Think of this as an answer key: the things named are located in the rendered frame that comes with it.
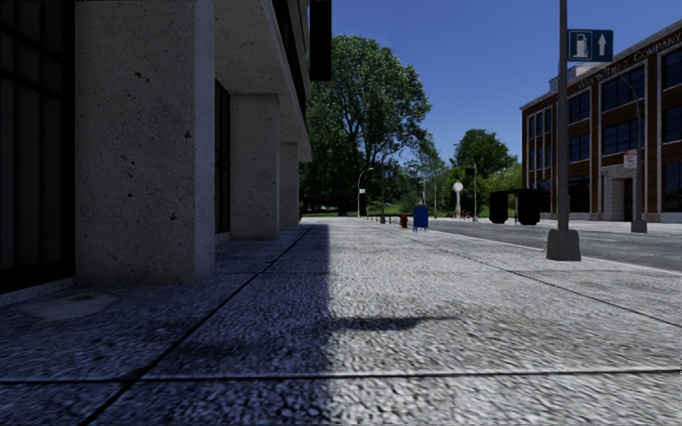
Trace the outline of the sign on a post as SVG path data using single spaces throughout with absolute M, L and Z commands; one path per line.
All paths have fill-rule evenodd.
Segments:
M 393 170 L 387 170 L 384 165 L 381 168 L 381 206 L 380 206 L 380 216 L 379 223 L 385 223 L 385 180 L 394 177 Z
M 557 226 L 548 233 L 546 257 L 555 261 L 579 262 L 581 260 L 578 232 L 569 227 L 568 191 L 568 102 L 567 102 L 567 63 L 570 60 L 601 61 L 613 60 L 614 32 L 605 29 L 586 30 L 589 52 L 583 56 L 572 53 L 572 42 L 577 39 L 577 30 L 567 28 L 567 0 L 559 0 L 559 72 L 558 106 L 556 118 L 557 143 Z

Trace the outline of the grey street lamp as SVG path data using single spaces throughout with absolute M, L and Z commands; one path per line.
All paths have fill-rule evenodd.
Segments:
M 632 84 L 625 79 L 624 76 L 620 76 L 620 79 L 625 82 L 629 89 L 630 92 L 634 98 L 635 102 L 635 108 L 636 108 L 636 115 L 637 115 L 637 148 L 635 151 L 635 160 L 636 160 L 636 176 L 635 176 L 635 181 L 633 184 L 633 188 L 635 191 L 635 202 L 633 204 L 634 207 L 634 213 L 633 213 L 633 218 L 630 222 L 630 231 L 632 233 L 647 233 L 647 222 L 646 220 L 642 217 L 642 209 L 644 207 L 644 200 L 643 200 L 643 172 L 642 172 L 642 158 L 641 158 L 641 131 L 642 131 L 642 114 L 641 114 L 641 109 L 639 106 L 639 97 L 637 92 L 635 91 L 634 87 Z
M 361 177 L 362 177 L 362 175 L 363 175 L 365 172 L 371 171 L 371 170 L 373 170 L 373 169 L 374 169 L 374 167 L 366 168 L 366 169 L 364 169 L 363 171 L 361 171 L 361 173 L 360 173 L 359 176 L 358 176 L 358 180 L 357 180 L 357 196 L 356 196 L 356 201 L 357 201 L 357 202 L 356 202 L 356 204 L 357 204 L 356 217 L 357 217 L 357 218 L 360 218 L 360 217 L 361 217 L 361 203 L 360 203 L 360 195 L 361 195 L 361 188 L 360 188 L 360 186 L 361 186 Z

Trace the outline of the pale concrete building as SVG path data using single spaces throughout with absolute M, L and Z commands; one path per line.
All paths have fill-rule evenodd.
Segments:
M 332 0 L 0 0 L 0 306 L 299 224 Z

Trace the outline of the trees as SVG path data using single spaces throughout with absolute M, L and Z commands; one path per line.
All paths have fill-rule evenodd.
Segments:
M 332 76 L 311 84 L 306 105 L 313 159 L 300 167 L 299 208 L 361 213 L 380 209 L 381 168 L 385 206 L 411 209 L 426 202 L 444 214 L 455 210 L 452 185 L 464 184 L 462 208 L 484 213 L 496 191 L 522 186 L 517 157 L 491 130 L 470 129 L 444 161 L 424 120 L 432 106 L 419 73 L 377 41 L 337 35 L 331 42 Z

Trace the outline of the red brick building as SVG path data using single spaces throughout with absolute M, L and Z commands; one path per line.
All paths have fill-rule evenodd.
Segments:
M 589 29 L 572 53 L 589 52 Z M 633 218 L 637 115 L 642 114 L 642 217 L 682 224 L 682 20 L 614 53 L 611 62 L 570 60 L 567 71 L 568 191 L 573 218 Z

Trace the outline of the black bus shelter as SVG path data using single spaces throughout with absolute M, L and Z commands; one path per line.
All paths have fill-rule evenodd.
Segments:
M 505 223 L 510 215 L 508 204 L 515 197 L 516 218 L 522 225 L 536 225 L 540 221 L 540 196 L 536 189 L 513 189 L 489 195 L 489 219 L 494 224 Z

